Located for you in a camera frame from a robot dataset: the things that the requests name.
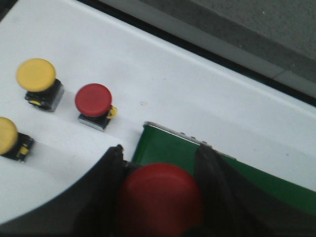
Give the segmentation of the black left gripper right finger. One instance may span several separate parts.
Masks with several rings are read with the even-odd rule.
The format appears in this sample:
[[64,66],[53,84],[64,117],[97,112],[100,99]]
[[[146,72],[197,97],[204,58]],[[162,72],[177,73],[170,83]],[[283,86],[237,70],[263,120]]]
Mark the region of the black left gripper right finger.
[[194,177],[215,237],[313,237],[316,194],[200,145]]

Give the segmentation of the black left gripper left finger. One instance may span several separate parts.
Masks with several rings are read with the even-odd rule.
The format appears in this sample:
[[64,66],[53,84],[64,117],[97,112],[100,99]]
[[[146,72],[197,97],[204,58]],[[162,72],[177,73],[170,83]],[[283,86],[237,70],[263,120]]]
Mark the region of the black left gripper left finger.
[[123,147],[110,147],[66,191],[0,226],[2,237],[109,237],[124,177]]

